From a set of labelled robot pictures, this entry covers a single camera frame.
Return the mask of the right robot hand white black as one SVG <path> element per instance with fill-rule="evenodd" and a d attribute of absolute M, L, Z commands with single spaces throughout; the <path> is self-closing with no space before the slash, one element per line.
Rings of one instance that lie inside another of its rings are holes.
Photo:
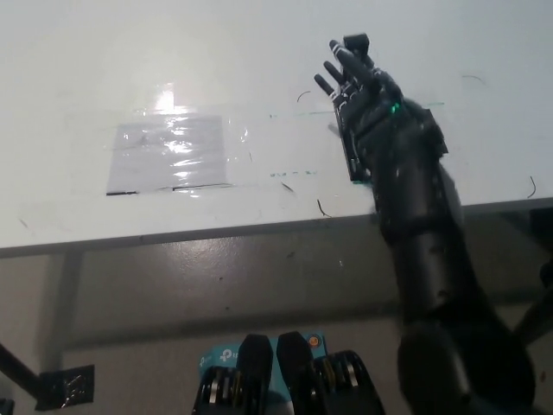
<path fill-rule="evenodd" d="M 448 152 L 431 111 L 406 98 L 397 82 L 375 66 L 369 46 L 365 34 L 330 41 L 329 48 L 340 67 L 329 61 L 323 66 L 337 85 L 331 86 L 320 74 L 314 76 L 332 102 L 352 182 L 371 180 L 369 153 L 380 139 L 422 136 L 433 156 Z"/>

